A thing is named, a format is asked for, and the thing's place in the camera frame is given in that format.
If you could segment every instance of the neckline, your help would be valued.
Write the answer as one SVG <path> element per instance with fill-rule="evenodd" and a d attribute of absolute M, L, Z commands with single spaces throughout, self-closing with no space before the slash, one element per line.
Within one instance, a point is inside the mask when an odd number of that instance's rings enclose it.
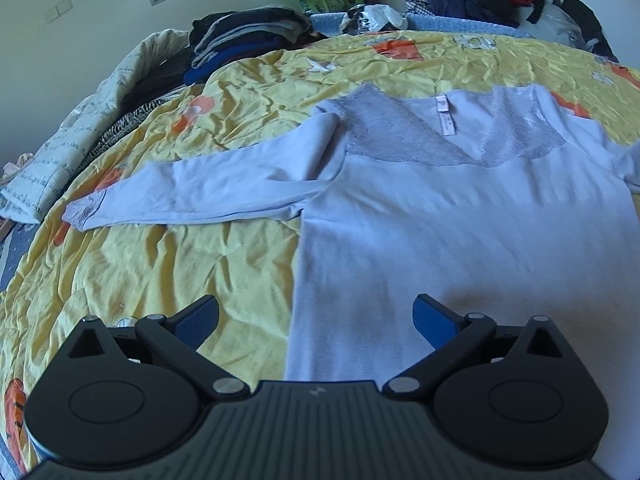
<path fill-rule="evenodd" d="M 372 83 L 365 83 L 339 98 L 336 104 L 339 115 L 347 113 L 355 119 L 349 144 L 351 154 L 389 162 L 421 162 L 428 166 L 469 164 L 494 168 L 516 156 L 529 158 L 536 153 L 552 150 L 554 145 L 561 142 L 553 140 L 554 137 L 564 139 L 558 125 L 546 113 L 549 106 L 558 106 L 551 94 L 544 87 L 541 88 L 542 92 L 538 92 L 540 86 L 536 84 L 523 87 L 494 85 L 490 92 L 454 89 L 431 97 L 401 98 L 386 94 Z M 467 151 L 464 147 L 466 141 L 458 145 L 454 137 L 447 139 L 448 136 L 444 136 L 440 129 L 435 130 L 435 126 L 406 106 L 406 102 L 433 104 L 438 95 L 449 98 L 460 92 L 468 95 L 471 101 L 474 100 L 473 96 L 488 96 L 491 99 L 490 102 L 485 101 L 491 118 L 487 118 L 482 132 L 471 139 L 477 143 L 478 150 L 473 148 L 473 151 Z M 346 108 L 340 108 L 340 101 Z M 363 107 L 365 102 L 368 103 L 368 109 L 367 106 Z M 385 107 L 389 106 L 399 112 L 398 117 L 391 118 L 385 114 Z M 466 114 L 468 110 L 464 106 L 456 113 L 459 118 Z"/>

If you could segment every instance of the yellow duvet cover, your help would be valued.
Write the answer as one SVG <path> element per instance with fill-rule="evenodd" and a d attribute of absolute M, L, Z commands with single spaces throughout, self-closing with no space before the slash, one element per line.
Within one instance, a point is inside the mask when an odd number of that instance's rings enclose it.
<path fill-rule="evenodd" d="M 238 61 L 218 70 L 204 88 L 189 88 L 153 111 L 56 203 L 1 297 L 0 424 L 20 466 L 36 465 L 20 430 L 24 397 L 89 313 L 113 326 L 154 312 L 170 316 L 213 294 L 220 325 L 201 354 L 252 386 L 283 373 L 297 219 L 125 225 L 82 234 L 61 221 L 70 200 L 127 178 L 151 160 L 232 150 L 287 132 L 315 104 L 363 82 L 395 96 L 424 97 L 533 81 L 576 114 L 600 121 L 615 141 L 639 137 L 635 70 L 542 41 L 432 32 L 340 36 Z"/>

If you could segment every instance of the plastic bag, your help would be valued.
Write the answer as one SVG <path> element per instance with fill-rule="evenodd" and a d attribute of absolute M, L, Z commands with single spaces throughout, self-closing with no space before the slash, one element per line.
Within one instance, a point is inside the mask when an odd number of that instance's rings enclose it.
<path fill-rule="evenodd" d="M 388 5 L 356 6 L 350 9 L 340 24 L 343 34 L 365 34 L 366 32 L 386 32 L 406 30 L 407 20 L 397 10 Z"/>
<path fill-rule="evenodd" d="M 580 50 L 587 50 L 587 44 L 582 37 L 582 31 L 577 23 L 554 4 L 545 3 L 542 15 L 537 23 L 529 23 L 527 18 L 531 14 L 531 7 L 519 7 L 518 30 L 532 35 L 537 40 L 560 43 Z"/>

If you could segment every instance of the wall switch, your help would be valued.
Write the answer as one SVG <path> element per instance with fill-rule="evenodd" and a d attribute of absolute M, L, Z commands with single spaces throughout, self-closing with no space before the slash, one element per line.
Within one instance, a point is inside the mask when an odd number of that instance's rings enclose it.
<path fill-rule="evenodd" d="M 58 12 L 58 9 L 56 7 L 51 7 L 47 9 L 44 13 L 44 22 L 51 23 L 53 20 L 58 19 L 59 16 L 60 16 L 60 13 Z"/>
<path fill-rule="evenodd" d="M 56 3 L 56 8 L 58 9 L 60 16 L 62 16 L 65 12 L 69 12 L 73 9 L 74 6 L 72 5 L 71 0 L 60 0 Z"/>

